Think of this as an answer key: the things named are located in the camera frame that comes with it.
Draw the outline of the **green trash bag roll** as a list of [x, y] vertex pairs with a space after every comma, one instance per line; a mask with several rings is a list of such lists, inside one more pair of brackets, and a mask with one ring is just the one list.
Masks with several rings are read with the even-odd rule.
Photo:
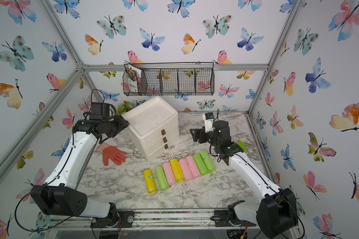
[[201, 156], [201, 158], [202, 158], [208, 172], [209, 173], [215, 172], [216, 168], [215, 168], [215, 166], [214, 166], [214, 164], [213, 164], [213, 162], [212, 162], [212, 160], [210, 158], [209, 153], [206, 150], [203, 150], [199, 154], [200, 154], [200, 156]]
[[156, 178], [161, 191], [169, 189], [169, 184], [167, 182], [164, 170], [161, 166], [155, 168]]
[[193, 160], [195, 161], [201, 176], [207, 175], [209, 173], [209, 171], [199, 153], [197, 153], [193, 156]]

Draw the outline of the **white top drawer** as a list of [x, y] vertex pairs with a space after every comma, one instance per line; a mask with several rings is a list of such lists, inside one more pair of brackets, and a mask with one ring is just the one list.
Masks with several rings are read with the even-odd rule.
[[130, 123], [130, 130], [136, 135], [138, 139], [146, 139], [155, 133], [165, 129], [172, 125], [174, 122], [178, 122], [178, 115], [167, 119], [157, 117], [133, 117], [128, 119]]

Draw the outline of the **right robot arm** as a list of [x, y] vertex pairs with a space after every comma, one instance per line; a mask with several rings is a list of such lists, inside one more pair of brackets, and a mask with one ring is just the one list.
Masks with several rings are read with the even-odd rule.
[[193, 141], [213, 146], [218, 158], [243, 178], [259, 201], [256, 208], [243, 200], [230, 204], [227, 218], [231, 224], [255, 224], [269, 239], [298, 226], [294, 193], [272, 182], [251, 162], [244, 149], [232, 141], [228, 122], [206, 120], [204, 127], [192, 128], [190, 133]]

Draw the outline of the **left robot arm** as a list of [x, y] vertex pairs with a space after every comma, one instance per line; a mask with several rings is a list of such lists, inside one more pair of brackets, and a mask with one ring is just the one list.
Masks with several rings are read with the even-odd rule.
[[78, 120], [58, 165], [42, 185], [35, 185], [30, 196], [45, 215], [107, 218], [112, 205], [89, 199], [77, 190], [78, 184], [98, 141], [113, 138], [129, 126], [121, 116], [111, 119]]

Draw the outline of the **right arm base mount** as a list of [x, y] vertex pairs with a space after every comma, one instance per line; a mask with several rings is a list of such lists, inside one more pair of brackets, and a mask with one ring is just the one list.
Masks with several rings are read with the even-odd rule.
[[210, 220], [216, 227], [230, 226], [257, 226], [257, 205], [245, 200], [236, 201], [227, 206], [226, 209], [214, 210]]

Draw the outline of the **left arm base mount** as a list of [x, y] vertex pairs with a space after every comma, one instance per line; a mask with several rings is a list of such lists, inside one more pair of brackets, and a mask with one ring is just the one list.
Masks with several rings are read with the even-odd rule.
[[114, 203], [110, 204], [110, 210], [105, 218], [94, 218], [91, 223], [91, 228], [105, 229], [105, 228], [131, 228], [135, 211], [133, 210], [118, 210]]

